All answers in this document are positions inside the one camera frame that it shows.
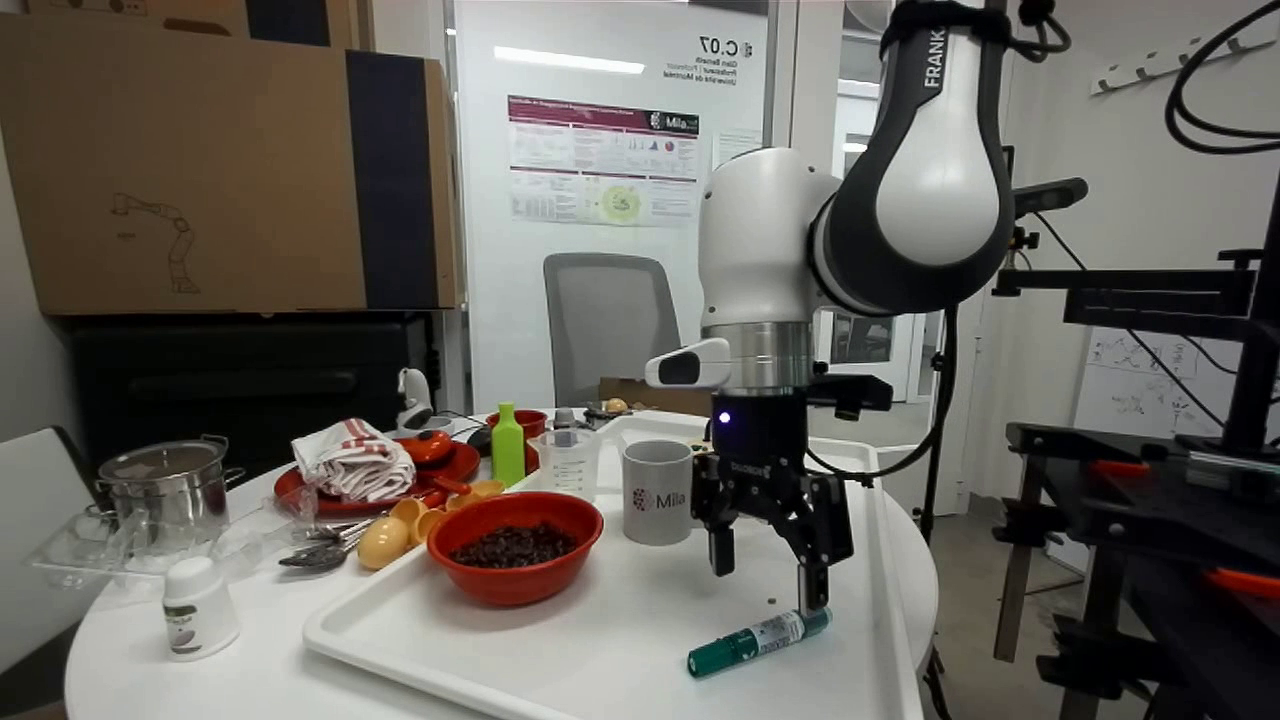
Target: white mug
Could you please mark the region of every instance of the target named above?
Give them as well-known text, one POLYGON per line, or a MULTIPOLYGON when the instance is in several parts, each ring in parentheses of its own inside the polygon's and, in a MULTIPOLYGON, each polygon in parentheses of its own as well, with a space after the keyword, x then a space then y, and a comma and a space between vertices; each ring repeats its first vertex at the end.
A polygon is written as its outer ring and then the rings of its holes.
POLYGON ((624 534, 678 543, 691 531, 691 453, 678 440, 624 446, 624 534))

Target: round white table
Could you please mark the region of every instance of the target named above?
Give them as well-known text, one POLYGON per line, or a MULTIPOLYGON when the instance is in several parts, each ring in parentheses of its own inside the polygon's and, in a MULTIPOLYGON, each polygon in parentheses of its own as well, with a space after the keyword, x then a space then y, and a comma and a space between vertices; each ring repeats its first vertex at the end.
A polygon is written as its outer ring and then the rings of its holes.
MULTIPOLYGON (((272 508, 277 471, 241 482, 226 499, 226 539, 289 523, 272 508)), ((902 614, 909 653, 924 661, 936 626, 936 564, 901 502, 880 502, 887 568, 902 614)), ((241 638, 205 661, 172 661, 159 614, 159 576, 112 580, 87 608, 68 671, 63 704, 73 720, 419 720, 476 717, 417 689, 356 671, 305 647, 305 624, 330 595, 366 580, 352 560, 327 576, 277 573, 279 543, 241 564, 231 599, 241 638)))

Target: poster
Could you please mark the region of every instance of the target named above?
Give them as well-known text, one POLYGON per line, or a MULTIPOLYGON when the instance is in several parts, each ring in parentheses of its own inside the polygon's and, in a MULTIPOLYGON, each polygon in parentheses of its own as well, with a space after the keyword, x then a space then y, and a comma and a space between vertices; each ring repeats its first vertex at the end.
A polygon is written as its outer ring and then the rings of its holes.
POLYGON ((511 217, 678 229, 702 183, 699 117, 509 95, 511 217))

